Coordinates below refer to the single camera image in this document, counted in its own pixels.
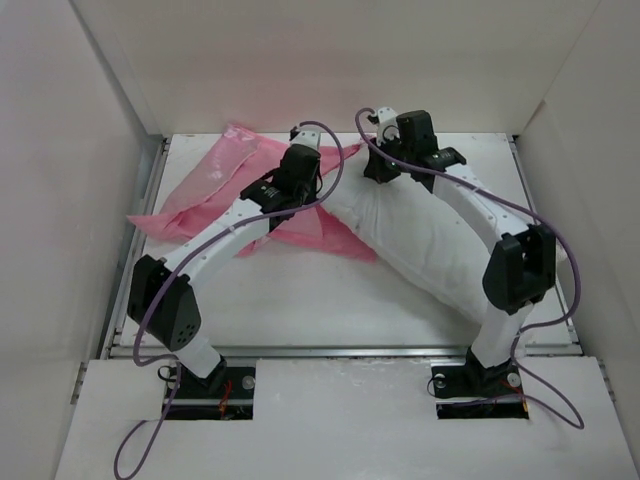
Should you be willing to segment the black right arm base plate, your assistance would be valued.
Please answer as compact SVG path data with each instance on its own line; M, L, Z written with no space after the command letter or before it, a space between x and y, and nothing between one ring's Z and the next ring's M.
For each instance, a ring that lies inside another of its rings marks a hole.
M434 365L430 386L439 420L528 420L519 370L510 362L495 369L471 363Z

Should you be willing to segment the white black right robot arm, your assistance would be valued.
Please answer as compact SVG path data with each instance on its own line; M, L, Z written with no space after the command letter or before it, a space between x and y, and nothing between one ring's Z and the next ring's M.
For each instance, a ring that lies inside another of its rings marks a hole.
M398 114L389 107L361 112L377 128L366 176L386 183L409 174L451 207L490 255L482 276L488 300L485 319L464 364L433 367L436 398L490 398L519 392L512 347L532 307L555 284L555 234L505 209L458 150L439 146L428 112Z

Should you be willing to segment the white pillow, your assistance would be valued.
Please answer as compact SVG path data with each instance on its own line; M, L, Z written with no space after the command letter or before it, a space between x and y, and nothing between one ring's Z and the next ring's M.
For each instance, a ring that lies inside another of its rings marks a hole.
M378 184L344 168L322 207L400 275L466 319L482 324L489 302L482 276L489 252L445 202L401 176Z

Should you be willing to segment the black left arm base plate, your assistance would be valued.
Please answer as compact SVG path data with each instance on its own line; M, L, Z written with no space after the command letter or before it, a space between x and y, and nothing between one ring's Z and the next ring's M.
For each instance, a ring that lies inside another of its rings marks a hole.
M255 366L230 366L226 369L222 383L209 392L197 377L184 367L181 368L181 382L172 402L169 401L175 386L177 368L161 366L158 378L165 383L164 410L171 421L245 421L253 419L254 393L256 386Z

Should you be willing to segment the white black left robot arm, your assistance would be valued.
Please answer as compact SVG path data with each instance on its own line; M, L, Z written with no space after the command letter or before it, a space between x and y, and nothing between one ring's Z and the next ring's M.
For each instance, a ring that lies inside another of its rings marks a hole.
M226 360L202 331L197 291L236 254L317 200L321 154L292 143L279 166L244 188L197 236L158 259L134 265L127 315L158 340L190 373L205 397L223 387Z

